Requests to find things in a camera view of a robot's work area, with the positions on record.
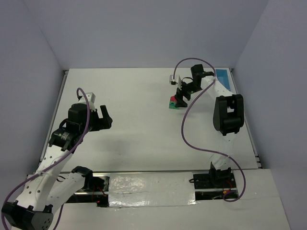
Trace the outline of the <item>red wood block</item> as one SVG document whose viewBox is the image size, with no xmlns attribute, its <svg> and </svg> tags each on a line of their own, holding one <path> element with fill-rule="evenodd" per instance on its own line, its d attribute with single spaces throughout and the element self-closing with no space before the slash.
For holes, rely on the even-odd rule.
<svg viewBox="0 0 307 230">
<path fill-rule="evenodd" d="M 171 97 L 170 97 L 170 101 L 177 102 L 175 96 L 171 96 Z"/>
</svg>

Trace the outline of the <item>dark green wood block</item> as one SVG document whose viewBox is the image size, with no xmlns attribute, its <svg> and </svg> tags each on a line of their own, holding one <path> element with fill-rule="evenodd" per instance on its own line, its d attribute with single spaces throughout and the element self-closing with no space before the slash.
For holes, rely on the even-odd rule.
<svg viewBox="0 0 307 230">
<path fill-rule="evenodd" d="M 169 105 L 169 109 L 179 109 L 178 107 L 175 107 L 173 104 Z"/>
</svg>

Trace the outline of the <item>blue plastic box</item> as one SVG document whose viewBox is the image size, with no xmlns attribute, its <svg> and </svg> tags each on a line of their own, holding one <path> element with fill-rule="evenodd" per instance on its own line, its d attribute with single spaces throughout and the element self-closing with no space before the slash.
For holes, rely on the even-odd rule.
<svg viewBox="0 0 307 230">
<path fill-rule="evenodd" d="M 216 76 L 219 82 L 230 91 L 231 88 L 229 84 L 227 70 L 226 69 L 216 69 Z"/>
</svg>

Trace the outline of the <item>light green long block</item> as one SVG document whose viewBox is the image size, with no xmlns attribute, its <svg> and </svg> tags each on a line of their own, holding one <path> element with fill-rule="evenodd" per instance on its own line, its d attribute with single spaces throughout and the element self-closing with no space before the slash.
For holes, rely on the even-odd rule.
<svg viewBox="0 0 307 230">
<path fill-rule="evenodd" d="M 173 102 L 173 101 L 170 101 L 170 103 L 169 103 L 169 106 L 171 106 L 171 107 L 175 107 L 176 106 L 176 102 Z"/>
</svg>

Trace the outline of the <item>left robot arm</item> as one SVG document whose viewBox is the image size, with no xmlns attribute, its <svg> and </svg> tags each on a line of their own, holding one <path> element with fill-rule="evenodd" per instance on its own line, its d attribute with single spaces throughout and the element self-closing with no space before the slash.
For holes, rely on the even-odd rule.
<svg viewBox="0 0 307 230">
<path fill-rule="evenodd" d="M 13 201 L 7 199 L 1 209 L 3 224 L 22 230 L 47 230 L 57 210 L 77 191 L 102 192 L 108 177 L 95 177 L 93 171 L 76 166 L 64 178 L 60 177 L 65 164 L 75 152 L 83 133 L 110 129 L 112 118 L 105 105 L 99 118 L 94 106 L 75 103 L 68 117 L 56 129 L 48 142 L 45 157 L 35 174 L 22 183 L 24 191 Z"/>
</svg>

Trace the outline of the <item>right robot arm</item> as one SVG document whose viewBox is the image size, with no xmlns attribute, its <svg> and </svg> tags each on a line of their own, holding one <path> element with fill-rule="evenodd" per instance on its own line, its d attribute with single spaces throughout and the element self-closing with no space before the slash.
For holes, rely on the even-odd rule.
<svg viewBox="0 0 307 230">
<path fill-rule="evenodd" d="M 231 168 L 222 169 L 222 167 L 229 161 L 236 166 L 238 163 L 229 153 L 201 149 L 190 144 L 184 135 L 184 125 L 196 100 L 207 92 L 214 99 L 213 127 L 222 136 L 223 141 L 232 144 L 236 134 L 244 125 L 244 99 L 241 94 L 232 93 L 219 82 L 215 68 L 212 68 L 212 71 L 205 71 L 202 64 L 197 64 L 192 66 L 190 71 L 190 82 L 185 82 L 183 78 L 176 75 L 175 70 L 170 76 L 170 83 L 177 86 L 174 107 L 187 109 L 181 124 L 181 136 L 189 147 L 219 156 L 218 159 L 211 161 L 209 181 L 215 186 L 223 185 L 231 180 Z"/>
</svg>

